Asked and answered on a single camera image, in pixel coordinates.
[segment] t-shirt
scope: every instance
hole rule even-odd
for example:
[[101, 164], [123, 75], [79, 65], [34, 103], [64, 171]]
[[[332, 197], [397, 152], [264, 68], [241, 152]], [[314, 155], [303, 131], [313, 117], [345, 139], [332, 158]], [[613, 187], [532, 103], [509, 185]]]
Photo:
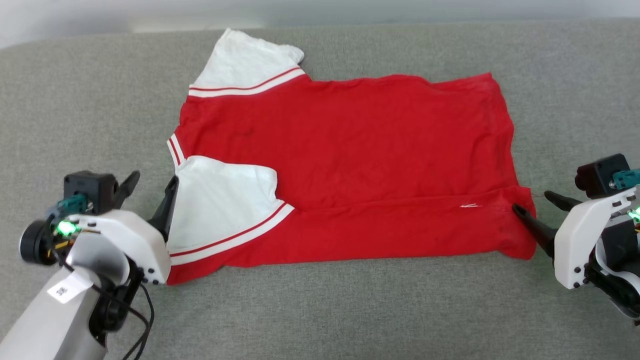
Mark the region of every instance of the t-shirt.
[[167, 142], [168, 284], [225, 265], [533, 255], [511, 206], [535, 209], [491, 74], [314, 81], [302, 59], [228, 29], [190, 86]]

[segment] black wire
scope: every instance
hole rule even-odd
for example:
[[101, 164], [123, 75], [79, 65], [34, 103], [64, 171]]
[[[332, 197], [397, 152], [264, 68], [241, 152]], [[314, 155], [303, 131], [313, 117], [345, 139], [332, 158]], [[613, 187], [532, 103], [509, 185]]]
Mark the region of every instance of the black wire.
[[[49, 218], [46, 221], [47, 226], [50, 226], [51, 221], [53, 220], [54, 215], [49, 216]], [[51, 243], [51, 252], [52, 254], [54, 254], [55, 258], [58, 260], [58, 263], [61, 266], [64, 266], [67, 270], [69, 270], [70, 272], [74, 272], [75, 269], [73, 266], [67, 264], [66, 261], [62, 260], [62, 257], [60, 256], [60, 254], [58, 253], [58, 250], [56, 249], [56, 246], [53, 244], [53, 242]], [[133, 314], [135, 317], [139, 318], [144, 324], [145, 324], [145, 331], [142, 333], [142, 335], [138, 338], [138, 340], [136, 341], [136, 343], [133, 345], [133, 347], [131, 347], [131, 349], [129, 350], [129, 352], [127, 353], [127, 355], [125, 355], [125, 357], [122, 360], [127, 360], [129, 358], [129, 356], [136, 350], [136, 348], [138, 347], [138, 345], [142, 346], [140, 347], [140, 350], [138, 351], [138, 353], [136, 354], [136, 357], [134, 358], [134, 360], [138, 360], [140, 358], [140, 356], [142, 356], [142, 350], [144, 350], [145, 345], [147, 343], [147, 338], [149, 336], [149, 333], [151, 332], [151, 325], [153, 324], [154, 321], [154, 317], [155, 317], [155, 312], [154, 312], [154, 308], [153, 308], [153, 304], [151, 303], [151, 297], [149, 296], [149, 292], [147, 291], [147, 289], [144, 287], [144, 285], [140, 284], [140, 286], [142, 287], [142, 289], [145, 292], [145, 295], [147, 296], [147, 302], [149, 303], [149, 308], [151, 309], [151, 317], [150, 317], [150, 321], [148, 321], [141, 313], [139, 313], [137, 310], [135, 310], [134, 308], [132, 308], [131, 306], [129, 306], [126, 302], [114, 297], [112, 294], [104, 291], [102, 288], [99, 288], [96, 284], [92, 284], [91, 285], [91, 289], [94, 289], [95, 291], [97, 291], [97, 293], [99, 293], [100, 295], [106, 297], [107, 299], [109, 299], [110, 301], [113, 301], [115, 303], [117, 303], [118, 305], [124, 307], [128, 312], [130, 312], [131, 314]]]
[[[151, 313], [151, 315], [149, 316], [149, 330], [151, 330], [151, 326], [153, 326], [153, 324], [154, 324], [154, 318], [156, 317], [156, 312], [154, 311], [154, 305], [151, 303], [151, 296], [149, 296], [149, 291], [142, 284], [140, 284], [140, 287], [142, 287], [142, 290], [145, 292], [145, 296], [147, 297], [147, 302], [149, 304], [149, 311]], [[145, 349], [145, 345], [147, 345], [148, 337], [149, 337], [149, 333], [148, 332], [143, 334], [143, 336], [141, 336], [140, 339], [138, 339], [138, 341], [133, 345], [133, 347], [131, 347], [129, 352], [122, 358], [122, 360], [127, 360], [129, 358], [129, 356], [131, 356], [131, 354], [133, 354], [134, 350], [136, 350], [136, 347], [138, 347], [138, 345], [140, 345], [140, 349], [138, 350], [138, 353], [136, 354], [136, 357], [134, 357], [134, 360], [138, 360], [140, 358], [140, 356], [142, 356], [142, 352]]]

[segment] white stripe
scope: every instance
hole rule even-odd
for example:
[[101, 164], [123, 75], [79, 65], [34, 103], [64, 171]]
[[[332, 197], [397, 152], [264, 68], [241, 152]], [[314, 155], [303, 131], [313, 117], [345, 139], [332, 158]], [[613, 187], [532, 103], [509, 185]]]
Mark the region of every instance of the white stripe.
[[178, 159], [175, 158], [175, 152], [173, 151], [173, 146], [171, 146], [171, 141], [167, 140], [166, 145], [169, 146], [169, 153], [171, 154], [171, 159], [173, 159], [173, 166], [178, 168]]
[[182, 153], [182, 148], [180, 147], [180, 143], [178, 142], [178, 138], [175, 137], [175, 134], [171, 135], [171, 140], [173, 140], [173, 146], [175, 146], [175, 152], [178, 155], [178, 159], [180, 159], [180, 163], [183, 163], [184, 154]]
[[265, 92], [270, 88], [276, 87], [278, 85], [284, 84], [289, 80], [295, 79], [300, 75], [304, 75], [305, 72], [302, 69], [297, 69], [279, 78], [275, 78], [268, 83], [262, 84], [257, 88], [252, 89], [227, 89], [227, 90], [189, 90], [189, 96], [195, 97], [217, 97], [217, 96], [225, 96], [225, 95], [254, 95], [259, 94], [261, 92]]
[[208, 258], [209, 256], [213, 256], [225, 250], [232, 249], [236, 246], [240, 246], [246, 242], [249, 242], [257, 238], [258, 236], [266, 233], [267, 231], [273, 229], [282, 220], [284, 220], [293, 211], [293, 209], [294, 209], [293, 206], [286, 204], [285, 206], [282, 207], [282, 209], [280, 209], [280, 211], [273, 218], [269, 219], [269, 221], [265, 222], [260, 227], [257, 227], [249, 231], [248, 233], [244, 233], [229, 241], [225, 241], [219, 245], [209, 247], [202, 251], [192, 252], [190, 254], [185, 254], [180, 256], [173, 256], [171, 258], [171, 265], [182, 265], [186, 263], [192, 263], [194, 261]]

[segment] gray fabric surface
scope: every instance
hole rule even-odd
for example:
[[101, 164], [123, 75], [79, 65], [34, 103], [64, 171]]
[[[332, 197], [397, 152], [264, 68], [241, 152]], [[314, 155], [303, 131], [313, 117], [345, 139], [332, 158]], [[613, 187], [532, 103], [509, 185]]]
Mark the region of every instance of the gray fabric surface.
[[[573, 186], [615, 152], [640, 165], [640, 21], [252, 30], [306, 53], [314, 78], [391, 73], [443, 81], [492, 72], [516, 126], [519, 179]], [[23, 228], [89, 168], [142, 178], [144, 217], [172, 174], [164, 141], [220, 31], [52, 40], [0, 52], [0, 336], [52, 270], [24, 264]], [[540, 218], [564, 214], [536, 197]], [[473, 236], [473, 223], [465, 224]], [[538, 252], [224, 268], [153, 287], [144, 359], [637, 359], [640, 331], [594, 288], [569, 291]], [[142, 297], [134, 303], [145, 309]], [[118, 359], [141, 331], [109, 341]]]

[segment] short sleeve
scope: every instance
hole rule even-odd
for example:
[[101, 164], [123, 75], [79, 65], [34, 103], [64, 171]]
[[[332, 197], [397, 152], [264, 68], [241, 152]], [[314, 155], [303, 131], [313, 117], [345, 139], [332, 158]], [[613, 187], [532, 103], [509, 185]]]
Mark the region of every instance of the short sleeve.
[[191, 156], [179, 179], [166, 244], [173, 265], [197, 261], [266, 233], [292, 210], [275, 196], [276, 172]]
[[298, 68], [302, 50], [227, 29], [214, 46], [204, 70], [190, 89], [251, 88]]

